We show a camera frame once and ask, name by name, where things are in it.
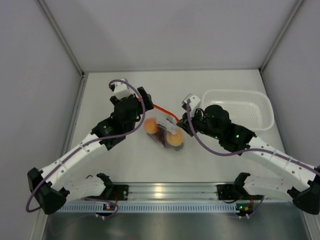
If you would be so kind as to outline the yellow fake peach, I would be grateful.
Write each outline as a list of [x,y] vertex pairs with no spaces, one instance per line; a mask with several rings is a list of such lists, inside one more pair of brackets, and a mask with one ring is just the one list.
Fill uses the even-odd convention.
[[176,134],[168,132],[166,135],[166,140],[169,145],[173,147],[179,147],[184,143],[184,135],[182,132],[176,132]]

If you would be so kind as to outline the clear zip top bag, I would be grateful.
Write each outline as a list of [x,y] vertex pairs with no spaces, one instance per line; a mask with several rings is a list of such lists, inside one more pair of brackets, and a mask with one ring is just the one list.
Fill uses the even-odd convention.
[[146,112],[143,128],[146,134],[165,149],[181,151],[185,145],[182,129],[178,127],[178,117],[167,109],[153,104],[153,109]]

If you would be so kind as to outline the dark red fake apple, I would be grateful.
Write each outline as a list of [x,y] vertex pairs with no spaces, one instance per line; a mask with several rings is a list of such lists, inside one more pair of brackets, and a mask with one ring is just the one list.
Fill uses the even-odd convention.
[[171,146],[170,144],[168,144],[167,142],[167,134],[169,133],[170,131],[167,131],[165,129],[160,129],[158,130],[157,133],[155,134],[147,134],[152,140],[154,140],[156,143],[158,144],[161,144],[165,149],[171,149],[171,150],[174,150],[174,151],[180,151],[184,148],[185,144],[185,138],[184,138],[184,142],[182,145],[178,146],[178,147],[174,147],[174,146]]

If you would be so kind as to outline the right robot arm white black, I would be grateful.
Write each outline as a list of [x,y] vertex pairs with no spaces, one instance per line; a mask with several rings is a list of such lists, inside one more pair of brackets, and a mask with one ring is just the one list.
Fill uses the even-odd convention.
[[182,105],[185,113],[177,125],[210,153],[230,157],[238,155],[260,164],[279,176],[262,178],[242,172],[233,182],[233,192],[240,199],[260,195],[287,200],[298,209],[320,213],[320,168],[286,155],[263,141],[248,128],[231,122],[229,113],[219,105],[206,109]]

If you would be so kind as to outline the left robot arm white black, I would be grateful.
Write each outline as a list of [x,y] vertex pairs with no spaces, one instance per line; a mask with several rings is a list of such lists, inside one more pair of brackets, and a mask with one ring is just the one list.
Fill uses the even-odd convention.
[[73,176],[97,156],[111,150],[142,125],[146,112],[154,108],[151,95],[123,82],[112,83],[114,106],[110,116],[99,122],[72,150],[52,164],[27,173],[31,192],[46,215],[60,210],[66,203],[79,199],[109,200],[115,185],[104,173],[88,175],[74,181]]

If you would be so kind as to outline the orange fake peach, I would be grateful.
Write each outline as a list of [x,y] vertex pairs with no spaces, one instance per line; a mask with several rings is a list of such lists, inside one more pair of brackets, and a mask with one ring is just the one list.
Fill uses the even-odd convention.
[[158,132],[157,119],[148,118],[144,121],[144,130],[147,134],[153,135]]

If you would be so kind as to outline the white perforated plastic basket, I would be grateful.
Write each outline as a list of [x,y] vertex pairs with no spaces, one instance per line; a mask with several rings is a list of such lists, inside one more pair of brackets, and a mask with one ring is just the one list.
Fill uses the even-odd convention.
[[258,91],[211,89],[202,96],[201,107],[219,105],[229,113],[231,121],[254,132],[267,131],[275,123],[269,98]]

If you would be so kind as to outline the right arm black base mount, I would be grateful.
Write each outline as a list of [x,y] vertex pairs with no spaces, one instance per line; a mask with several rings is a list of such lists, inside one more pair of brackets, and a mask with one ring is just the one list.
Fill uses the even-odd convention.
[[245,200],[246,193],[245,191],[234,184],[218,184],[217,195],[219,200],[223,201],[236,201],[236,200]]

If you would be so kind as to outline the aluminium mounting rail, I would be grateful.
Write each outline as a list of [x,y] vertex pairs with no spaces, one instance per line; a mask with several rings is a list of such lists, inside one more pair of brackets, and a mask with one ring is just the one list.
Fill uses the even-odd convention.
[[[127,201],[223,201],[219,200],[217,185],[231,182],[116,182],[128,185]],[[242,201],[261,200],[262,196],[250,196]]]

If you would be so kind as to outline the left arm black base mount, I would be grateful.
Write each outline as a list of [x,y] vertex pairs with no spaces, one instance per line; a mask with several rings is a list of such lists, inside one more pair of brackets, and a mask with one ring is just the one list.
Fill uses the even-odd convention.
[[106,188],[106,192],[102,194],[102,198],[109,201],[126,201],[128,195],[129,186],[127,184],[114,184]]

